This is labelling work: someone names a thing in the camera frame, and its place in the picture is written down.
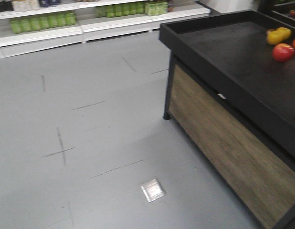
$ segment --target product on shelf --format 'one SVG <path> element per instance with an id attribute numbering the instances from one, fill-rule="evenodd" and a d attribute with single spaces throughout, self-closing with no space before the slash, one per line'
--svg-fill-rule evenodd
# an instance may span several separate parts
<path id="1" fill-rule="evenodd" d="M 169 0 L 168 3 L 167 3 L 167 11 L 168 12 L 171 12 L 174 10 L 174 1 L 173 0 Z"/>
<path id="2" fill-rule="evenodd" d="M 49 6 L 49 1 L 48 0 L 39 0 L 39 5 L 41 7 L 48 7 Z"/>
<path id="3" fill-rule="evenodd" d="M 113 5 L 113 9 L 114 9 L 114 16 L 115 17 L 122 16 L 122 5 L 121 4 Z"/>
<path id="4" fill-rule="evenodd" d="M 143 1 L 136 2 L 136 11 L 137 11 L 137 14 L 144 13 L 144 2 Z"/>
<path id="5" fill-rule="evenodd" d="M 30 23 L 32 26 L 33 31 L 39 31 L 41 30 L 41 24 L 39 22 L 38 16 L 32 16 L 30 17 Z"/>
<path id="6" fill-rule="evenodd" d="M 148 1 L 146 3 L 146 14 L 148 16 L 154 16 L 155 15 L 155 2 L 154 1 Z"/>
<path id="7" fill-rule="evenodd" d="M 123 3 L 122 4 L 122 14 L 124 16 L 127 16 L 127 15 L 130 14 L 130 12 L 129 12 L 129 3 Z"/>
<path id="8" fill-rule="evenodd" d="M 32 31 L 32 26 L 28 17 L 22 17 L 20 19 L 20 27 L 23 32 Z"/>
<path id="9" fill-rule="evenodd" d="M 26 12 L 29 10 L 39 10 L 38 0 L 12 0 L 14 11 Z"/>
<path id="10" fill-rule="evenodd" d="M 76 24 L 75 13 L 73 13 L 72 11 L 68 11 L 66 13 L 66 22 L 67 22 L 67 25 L 75 25 Z"/>
<path id="11" fill-rule="evenodd" d="M 137 4 L 136 4 L 136 2 L 130 2 L 129 3 L 129 13 L 131 15 L 137 13 Z"/>
<path id="12" fill-rule="evenodd" d="M 41 14 L 10 20 L 10 27 L 14 34 L 74 24 L 76 24 L 76 18 L 72 11 Z"/>
<path id="13" fill-rule="evenodd" d="M 155 1 L 137 1 L 130 3 L 122 3 L 122 4 L 113 4 L 106 6 L 97 6 L 95 7 L 95 17 L 120 17 L 127 15 L 135 15 L 135 14 L 143 14 L 146 13 L 149 16 L 153 15 L 161 15 L 167 13 L 167 1 L 158 0 Z"/>
<path id="14" fill-rule="evenodd" d="M 10 27 L 14 34 L 18 34 L 22 32 L 19 19 L 16 19 L 16 18 L 10 19 Z"/>
<path id="15" fill-rule="evenodd" d="M 58 27 L 56 13 L 50 13 L 48 16 L 50 28 Z"/>
<path id="16" fill-rule="evenodd" d="M 49 19 L 46 14 L 42 14 L 39 16 L 39 22 L 41 25 L 41 29 L 45 30 L 45 29 L 50 28 Z"/>
<path id="17" fill-rule="evenodd" d="M 106 6 L 106 17 L 113 18 L 114 17 L 114 8 L 113 5 Z"/>
<path id="18" fill-rule="evenodd" d="M 66 26 L 67 25 L 66 17 L 63 12 L 57 14 L 57 22 L 58 22 L 58 26 Z"/>
<path id="19" fill-rule="evenodd" d="M 41 7 L 56 6 L 61 4 L 61 0 L 39 0 Z"/>
<path id="20" fill-rule="evenodd" d="M 98 6 L 95 7 L 95 17 L 96 18 L 101 18 L 106 16 L 106 8 L 105 6 Z"/>

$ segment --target floor marking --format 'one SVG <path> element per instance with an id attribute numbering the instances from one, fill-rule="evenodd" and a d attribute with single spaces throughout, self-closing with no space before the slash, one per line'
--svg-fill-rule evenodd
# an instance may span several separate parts
<path id="1" fill-rule="evenodd" d="M 119 169 L 119 168 L 123 168 L 123 167 L 126 167 L 126 166 L 130 166 L 130 165 L 133 165 L 133 164 L 139 163 L 139 162 L 141 162 L 141 161 L 144 161 L 144 159 L 143 159 L 143 160 L 140 160 L 140 161 L 136 161 L 136 162 L 130 163 L 130 164 L 127 164 L 127 165 L 124 165 L 124 166 L 120 166 L 120 167 L 117 167 L 117 168 L 114 168 L 114 169 L 111 169 L 111 170 L 108 170 L 108 171 L 106 171 L 106 172 L 104 172 L 104 173 L 101 173 L 101 174 L 99 174 L 99 175 L 93 176 L 93 177 L 91 177 L 90 179 L 95 178 L 95 177 L 99 177 L 99 176 L 101 176 L 101 175 L 105 175 L 106 173 L 112 172 L 112 171 L 117 170 L 117 169 Z"/>
<path id="2" fill-rule="evenodd" d="M 87 105 L 87 106 L 81 106 L 81 107 L 78 107 L 78 108 L 74 108 L 71 111 L 82 109 L 82 108 L 85 108 L 85 107 L 88 107 L 88 106 L 94 106 L 94 105 L 101 104 L 101 103 L 104 103 L 104 102 L 106 102 L 106 101 L 101 101 L 101 102 L 98 102 L 96 104 L 90 104 L 90 105 Z"/>
<path id="3" fill-rule="evenodd" d="M 70 148 L 70 149 L 65 149 L 63 151 L 59 151 L 59 152 L 56 152 L 56 153 L 48 154 L 48 155 L 43 156 L 43 157 L 49 157 L 49 156 L 52 156 L 52 155 L 60 154 L 60 153 L 66 152 L 66 151 L 71 150 L 71 149 L 75 149 L 75 147 Z"/>
<path id="4" fill-rule="evenodd" d="M 134 71 L 134 72 L 137 72 L 134 67 L 124 58 L 122 57 L 122 59 L 127 63 L 127 65 Z"/>
<path id="5" fill-rule="evenodd" d="M 60 129 L 58 127 L 56 128 L 56 131 L 57 131 L 58 140 L 59 140 L 60 145 L 61 145 L 61 152 L 62 152 L 62 157 L 63 157 L 63 164 L 66 165 L 67 164 L 67 162 L 66 162 L 66 154 L 65 154 L 65 150 L 64 150 L 63 144 L 62 144 L 61 132 L 60 132 Z"/>
<path id="6" fill-rule="evenodd" d="M 160 70 L 160 71 L 154 72 L 154 73 L 152 73 L 152 74 L 160 73 L 160 72 L 164 72 L 164 71 L 167 71 L 167 70 L 168 70 L 168 69 Z"/>

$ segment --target bottle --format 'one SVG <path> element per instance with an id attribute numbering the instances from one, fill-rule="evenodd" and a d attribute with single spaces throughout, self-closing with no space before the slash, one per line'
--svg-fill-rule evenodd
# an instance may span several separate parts
<path id="1" fill-rule="evenodd" d="M 56 5 L 58 5 L 58 2 L 57 2 L 57 0 L 49 0 L 49 5 L 56 6 Z"/>
<path id="2" fill-rule="evenodd" d="M 30 32 L 32 31 L 32 27 L 30 21 L 27 17 L 22 17 L 20 19 L 20 27 L 23 32 Z"/>
<path id="3" fill-rule="evenodd" d="M 107 5 L 106 6 L 106 17 L 107 18 L 113 18 L 114 17 L 113 5 Z"/>
<path id="4" fill-rule="evenodd" d="M 41 25 L 42 30 L 50 28 L 48 16 L 45 14 L 39 16 L 39 23 Z"/>
<path id="5" fill-rule="evenodd" d="M 51 28 L 58 27 L 57 17 L 55 13 L 49 13 L 48 20 Z"/>
<path id="6" fill-rule="evenodd" d="M 138 14 L 144 13 L 144 3 L 142 1 L 136 2 L 136 10 Z"/>
<path id="7" fill-rule="evenodd" d="M 149 1 L 146 1 L 144 4 L 144 13 L 147 14 L 149 9 Z"/>
<path id="8" fill-rule="evenodd" d="M 171 12 L 171 11 L 173 11 L 174 10 L 174 2 L 173 2 L 173 0 L 168 0 L 168 3 L 167 3 L 167 11 L 168 12 Z"/>
<path id="9" fill-rule="evenodd" d="M 136 4 L 136 2 L 130 2 L 130 3 L 129 3 L 129 13 L 130 13 L 131 15 L 137 13 L 137 4 Z"/>
<path id="10" fill-rule="evenodd" d="M 123 3 L 122 4 L 122 11 L 123 11 L 123 15 L 127 16 L 129 15 L 129 3 Z"/>
<path id="11" fill-rule="evenodd" d="M 155 3 L 154 1 L 149 1 L 148 3 L 148 10 L 147 10 L 148 16 L 154 16 L 155 15 Z"/>
<path id="12" fill-rule="evenodd" d="M 30 0 L 32 10 L 39 10 L 39 3 L 37 0 Z"/>
<path id="13" fill-rule="evenodd" d="M 59 12 L 57 14 L 57 22 L 58 22 L 58 26 L 66 26 L 67 25 L 66 15 L 63 12 Z"/>
<path id="14" fill-rule="evenodd" d="M 162 14 L 162 2 L 160 0 L 157 0 L 155 2 L 155 15 Z"/>
<path id="15" fill-rule="evenodd" d="M 164 0 L 164 1 L 162 2 L 162 14 L 167 13 L 167 6 L 168 6 L 167 1 Z"/>
<path id="16" fill-rule="evenodd" d="M 0 12 L 4 12 L 4 11 L 6 11 L 5 3 L 3 2 L 3 0 L 0 0 Z"/>
<path id="17" fill-rule="evenodd" d="M 25 11 L 32 10 L 31 0 L 24 0 L 23 2 L 24 2 L 24 5 L 25 5 Z"/>
<path id="18" fill-rule="evenodd" d="M 39 0 L 40 7 L 48 7 L 49 1 L 48 0 Z"/>
<path id="19" fill-rule="evenodd" d="M 115 4 L 113 5 L 114 8 L 114 16 L 120 17 L 122 16 L 122 5 L 121 4 Z"/>
<path id="20" fill-rule="evenodd" d="M 14 11 L 12 0 L 5 0 L 4 3 L 5 3 L 6 11 Z"/>
<path id="21" fill-rule="evenodd" d="M 30 23 L 31 23 L 32 30 L 34 31 L 41 30 L 41 24 L 37 16 L 30 17 Z"/>
<path id="22" fill-rule="evenodd" d="M 65 17 L 66 17 L 67 25 L 75 25 L 76 24 L 75 13 L 73 13 L 72 11 L 68 11 L 65 14 Z"/>
<path id="23" fill-rule="evenodd" d="M 10 28 L 12 29 L 12 32 L 14 34 L 18 34 L 22 32 L 18 18 L 10 19 Z"/>

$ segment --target shelf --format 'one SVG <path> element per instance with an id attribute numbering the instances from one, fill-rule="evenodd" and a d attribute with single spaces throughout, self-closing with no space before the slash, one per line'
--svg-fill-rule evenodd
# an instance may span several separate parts
<path id="1" fill-rule="evenodd" d="M 102 17 L 87 19 L 79 21 L 79 24 L 81 26 L 82 31 L 85 33 L 149 22 L 152 22 L 151 17 L 146 16 L 145 14 L 135 14 L 114 18 Z"/>
<path id="2" fill-rule="evenodd" d="M 92 18 L 87 20 L 79 20 L 79 24 L 83 32 L 92 32 L 105 29 L 118 28 L 121 26 L 137 25 L 155 21 L 163 21 L 176 19 L 187 16 L 200 14 L 209 14 L 210 10 L 199 4 L 190 4 L 186 6 L 175 7 L 173 11 L 157 16 L 147 16 L 146 14 L 135 14 L 129 16 L 121 16 L 114 18 Z"/>
<path id="3" fill-rule="evenodd" d="M 152 19 L 152 21 L 163 21 L 163 20 L 176 19 L 176 18 L 187 17 L 187 16 L 201 15 L 201 14 L 209 14 L 209 13 L 210 13 L 209 9 L 194 3 L 194 4 L 190 4 L 186 6 L 174 7 L 174 10 L 171 12 L 167 12 L 166 14 L 162 14 L 162 15 L 151 16 L 150 18 Z"/>
<path id="4" fill-rule="evenodd" d="M 82 34 L 78 24 L 13 34 L 9 26 L 0 27 L 0 47 Z"/>
<path id="5" fill-rule="evenodd" d="M 107 6 L 107 5 L 113 5 L 113 4 L 122 4 L 122 3 L 128 3 L 128 2 L 136 2 L 136 1 L 142 1 L 142 0 L 101 0 L 101 1 L 94 1 L 94 2 L 79 2 L 78 8 L 88 8 L 88 7 L 96 7 L 96 6 Z"/>
<path id="6" fill-rule="evenodd" d="M 102 4 L 117 4 L 121 2 L 130 2 L 136 0 L 102 0 Z M 100 2 L 87 2 L 92 7 L 93 4 Z M 64 4 L 74 7 L 86 3 Z M 64 11 L 64 5 L 57 6 L 55 11 Z M 73 26 L 56 27 L 41 31 L 23 32 L 20 34 L 12 33 L 9 20 L 6 18 L 0 20 L 0 58 L 44 50 L 51 47 L 58 47 L 66 44 L 97 40 L 113 36 L 126 35 L 142 31 L 152 31 L 158 29 L 161 23 L 183 20 L 196 17 L 207 16 L 210 10 L 196 3 L 186 6 L 175 7 L 172 12 L 163 15 L 147 16 L 145 14 L 135 14 L 113 18 L 94 18 L 92 9 L 83 7 L 82 15 L 78 15 L 78 23 Z M 26 13 L 45 13 L 42 11 L 30 11 Z M 25 16 L 24 13 L 18 13 L 18 16 Z"/>
<path id="7" fill-rule="evenodd" d="M 23 16 L 30 16 L 30 15 L 37 15 L 43 13 L 54 13 L 60 11 L 68 11 L 68 10 L 76 10 L 78 5 L 76 2 L 72 0 L 64 1 L 64 4 L 56 5 L 56 6 L 49 6 L 46 8 L 40 7 L 39 10 L 30 10 L 26 12 L 19 12 L 19 11 L 6 11 L 0 13 L 0 20 L 1 19 L 8 19 L 8 18 L 16 18 L 16 17 L 23 17 Z"/>

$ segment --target produce display table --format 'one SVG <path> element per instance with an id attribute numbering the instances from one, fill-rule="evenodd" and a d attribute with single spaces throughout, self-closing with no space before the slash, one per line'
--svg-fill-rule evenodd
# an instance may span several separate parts
<path id="1" fill-rule="evenodd" d="M 266 229 L 295 229 L 295 55 L 272 58 L 255 11 L 162 24 L 171 117 Z"/>

